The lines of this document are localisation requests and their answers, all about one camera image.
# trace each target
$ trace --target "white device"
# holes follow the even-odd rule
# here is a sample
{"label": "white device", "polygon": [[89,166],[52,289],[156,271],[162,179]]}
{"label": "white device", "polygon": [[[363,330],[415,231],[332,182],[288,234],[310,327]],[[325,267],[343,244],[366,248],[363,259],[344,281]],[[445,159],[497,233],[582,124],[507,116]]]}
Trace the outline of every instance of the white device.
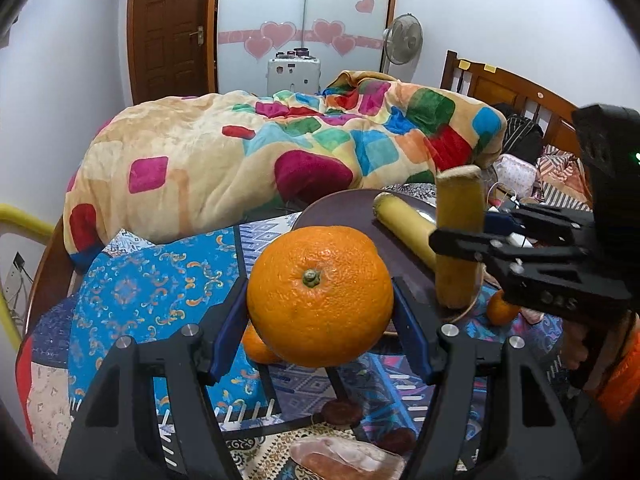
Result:
{"label": "white device", "polygon": [[320,91],[320,60],[309,55],[277,53],[267,65],[267,95],[281,90],[317,94]]}

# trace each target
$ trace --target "orange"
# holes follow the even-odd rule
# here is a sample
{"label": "orange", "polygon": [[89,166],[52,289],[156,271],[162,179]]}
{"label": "orange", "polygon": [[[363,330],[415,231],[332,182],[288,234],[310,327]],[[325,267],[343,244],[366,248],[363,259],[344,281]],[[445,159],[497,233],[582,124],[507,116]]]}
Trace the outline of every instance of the orange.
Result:
{"label": "orange", "polygon": [[244,330],[242,345],[244,353],[251,361],[261,365],[273,365],[280,362],[280,358],[264,344],[251,323]]}
{"label": "orange", "polygon": [[504,291],[499,290],[492,295],[486,306],[486,316],[494,325],[506,325],[516,319],[520,307],[504,301]]}
{"label": "orange", "polygon": [[256,260],[246,300],[267,346],[309,368],[344,364],[369,350],[394,301],[374,243],[344,226],[305,227],[276,238]]}

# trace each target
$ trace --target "metal screw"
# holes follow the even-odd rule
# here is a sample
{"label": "metal screw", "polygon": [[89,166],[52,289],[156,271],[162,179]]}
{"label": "metal screw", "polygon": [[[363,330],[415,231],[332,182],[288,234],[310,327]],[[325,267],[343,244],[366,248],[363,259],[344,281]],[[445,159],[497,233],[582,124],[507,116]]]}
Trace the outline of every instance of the metal screw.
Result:
{"label": "metal screw", "polygon": [[127,348],[131,343],[133,343],[133,339],[128,335],[121,335],[116,339],[116,346],[121,350]]}
{"label": "metal screw", "polygon": [[455,337],[460,333],[460,329],[451,323],[444,324],[440,330],[447,337]]}
{"label": "metal screw", "polygon": [[540,294],[540,301],[542,301],[542,303],[544,304],[551,304],[553,300],[554,300],[554,295],[548,290],[543,290],[542,293]]}
{"label": "metal screw", "polygon": [[200,327],[199,327],[199,326],[197,326],[195,323],[189,323],[189,324],[186,324],[185,326],[183,326],[183,327],[180,329],[180,333],[181,333],[182,335],[187,336],[187,337],[194,336],[194,335],[196,335],[199,331],[200,331]]}
{"label": "metal screw", "polygon": [[515,274],[522,274],[524,272],[524,267],[517,263],[512,263],[509,265],[511,272]]}
{"label": "metal screw", "polygon": [[509,344],[514,348],[524,348],[524,339],[519,335],[512,335],[509,338]]}

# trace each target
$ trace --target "dark plate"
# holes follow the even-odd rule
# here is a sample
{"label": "dark plate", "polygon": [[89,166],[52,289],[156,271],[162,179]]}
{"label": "dark plate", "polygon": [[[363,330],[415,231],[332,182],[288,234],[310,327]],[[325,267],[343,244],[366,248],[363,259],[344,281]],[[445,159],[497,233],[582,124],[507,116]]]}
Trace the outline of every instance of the dark plate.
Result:
{"label": "dark plate", "polygon": [[[373,216],[373,199],[381,192],[379,189],[349,189],[325,196],[306,208],[293,228],[345,225],[363,232],[375,243],[391,276],[401,276],[418,301],[437,305],[433,272]],[[436,208],[432,205],[412,196],[395,192],[392,194],[427,213],[435,221]],[[452,313],[450,310],[437,308],[442,317]],[[387,331],[396,332],[392,323]]]}

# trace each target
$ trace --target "yellow railing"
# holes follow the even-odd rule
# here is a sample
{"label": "yellow railing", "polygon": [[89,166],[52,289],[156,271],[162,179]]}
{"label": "yellow railing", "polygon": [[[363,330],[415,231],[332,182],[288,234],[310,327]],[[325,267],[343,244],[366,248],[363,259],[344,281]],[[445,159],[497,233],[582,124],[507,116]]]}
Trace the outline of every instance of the yellow railing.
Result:
{"label": "yellow railing", "polygon": [[[0,204],[0,223],[11,224],[23,229],[38,240],[51,238],[53,234],[53,225],[8,204]],[[22,337],[14,320],[11,319],[11,311],[9,311],[9,306],[2,294],[2,288],[0,288],[0,324],[6,332],[9,342],[17,350],[20,347]]]}

